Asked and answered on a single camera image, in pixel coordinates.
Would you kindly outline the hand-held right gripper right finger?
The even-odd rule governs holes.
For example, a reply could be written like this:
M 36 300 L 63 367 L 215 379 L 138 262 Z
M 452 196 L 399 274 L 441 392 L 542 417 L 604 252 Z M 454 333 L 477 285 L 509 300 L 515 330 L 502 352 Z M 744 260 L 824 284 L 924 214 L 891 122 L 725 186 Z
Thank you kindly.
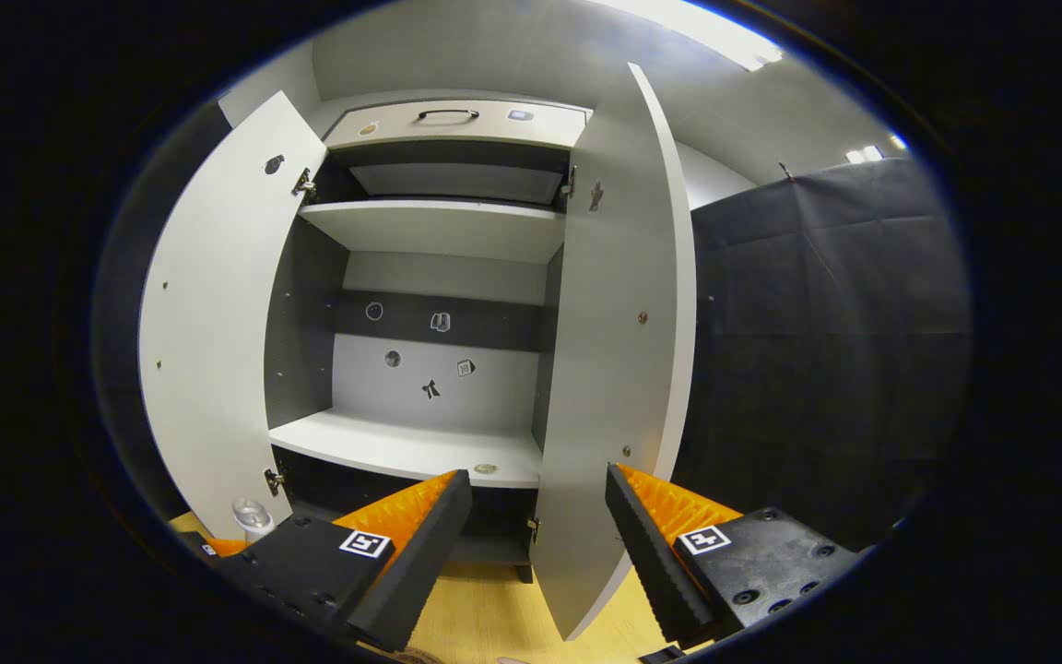
M 663 637 L 683 648 L 768 622 L 861 560 L 784 510 L 740 513 L 627 464 L 609 464 L 604 500 Z

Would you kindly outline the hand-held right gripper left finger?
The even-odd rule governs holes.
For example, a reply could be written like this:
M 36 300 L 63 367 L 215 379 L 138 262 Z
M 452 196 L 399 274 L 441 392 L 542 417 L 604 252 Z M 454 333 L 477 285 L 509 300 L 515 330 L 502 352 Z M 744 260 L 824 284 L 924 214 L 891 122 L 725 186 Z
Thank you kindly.
M 469 512 L 456 469 L 336 520 L 293 516 L 220 556 L 218 574 L 324 639 L 402 651 Z

